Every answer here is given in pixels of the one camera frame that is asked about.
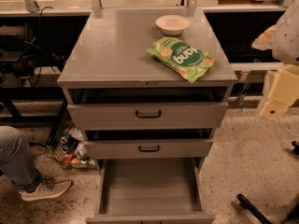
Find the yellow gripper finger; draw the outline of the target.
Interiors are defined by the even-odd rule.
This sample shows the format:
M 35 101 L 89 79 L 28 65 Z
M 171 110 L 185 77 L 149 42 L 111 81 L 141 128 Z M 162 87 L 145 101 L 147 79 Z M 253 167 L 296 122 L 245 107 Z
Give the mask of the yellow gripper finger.
M 283 66 L 274 74 L 274 80 L 260 116 L 266 120 L 280 119 L 299 99 L 299 67 Z

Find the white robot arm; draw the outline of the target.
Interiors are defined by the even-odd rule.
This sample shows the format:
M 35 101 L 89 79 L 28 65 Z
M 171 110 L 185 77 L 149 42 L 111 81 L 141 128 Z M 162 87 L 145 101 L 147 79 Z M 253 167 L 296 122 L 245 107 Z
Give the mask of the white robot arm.
M 283 63 L 274 74 L 271 88 L 263 97 L 260 117 L 280 119 L 299 99 L 299 0 L 295 0 L 278 19 L 252 43 L 258 50 L 272 50 L 272 56 Z

